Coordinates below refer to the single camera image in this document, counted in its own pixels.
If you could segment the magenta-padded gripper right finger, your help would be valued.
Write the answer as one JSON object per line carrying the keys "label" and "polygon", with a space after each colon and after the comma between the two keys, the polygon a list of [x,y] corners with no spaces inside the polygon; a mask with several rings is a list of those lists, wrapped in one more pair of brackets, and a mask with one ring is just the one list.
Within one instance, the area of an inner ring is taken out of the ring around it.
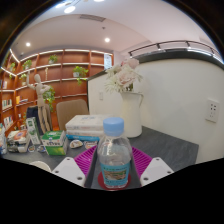
{"label": "magenta-padded gripper right finger", "polygon": [[152,158],[137,148],[132,148],[132,155],[141,186],[173,173],[173,170],[160,157]]}

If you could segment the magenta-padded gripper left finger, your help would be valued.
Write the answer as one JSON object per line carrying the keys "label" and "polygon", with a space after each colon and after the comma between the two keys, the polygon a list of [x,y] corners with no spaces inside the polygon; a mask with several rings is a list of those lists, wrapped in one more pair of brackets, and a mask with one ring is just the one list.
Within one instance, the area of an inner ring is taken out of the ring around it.
{"label": "magenta-padded gripper left finger", "polygon": [[96,160],[96,146],[93,146],[74,158],[66,157],[52,173],[81,187],[90,188]]}

